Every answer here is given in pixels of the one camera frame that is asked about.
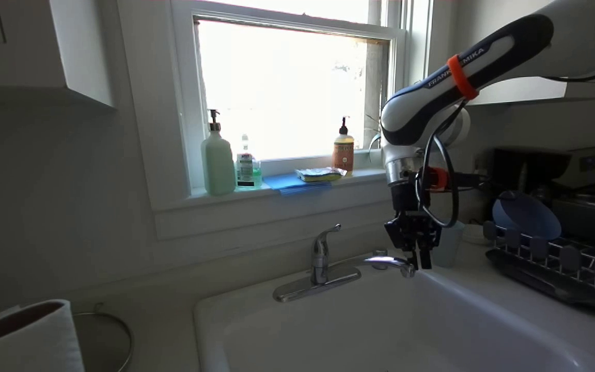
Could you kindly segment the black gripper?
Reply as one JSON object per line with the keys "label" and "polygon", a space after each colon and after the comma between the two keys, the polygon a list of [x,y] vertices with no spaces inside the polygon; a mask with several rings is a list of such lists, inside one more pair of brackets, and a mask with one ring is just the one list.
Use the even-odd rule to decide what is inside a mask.
{"label": "black gripper", "polygon": [[419,269],[432,269],[432,251],[439,242],[441,227],[425,212],[427,196],[415,180],[398,180],[388,187],[395,218],[385,223],[390,242],[419,259]]}

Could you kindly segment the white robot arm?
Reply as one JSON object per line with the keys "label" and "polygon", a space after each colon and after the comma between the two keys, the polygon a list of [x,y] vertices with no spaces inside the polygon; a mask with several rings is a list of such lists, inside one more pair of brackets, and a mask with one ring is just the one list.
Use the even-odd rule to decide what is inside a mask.
{"label": "white robot arm", "polygon": [[521,77],[565,83],[595,78],[595,0],[553,0],[450,56],[436,72],[385,104],[380,129],[395,209],[386,232],[404,253],[408,269],[430,269],[439,232],[459,219],[456,181],[450,181],[452,218],[439,221],[430,211],[432,148],[450,169],[443,130],[481,90]]}

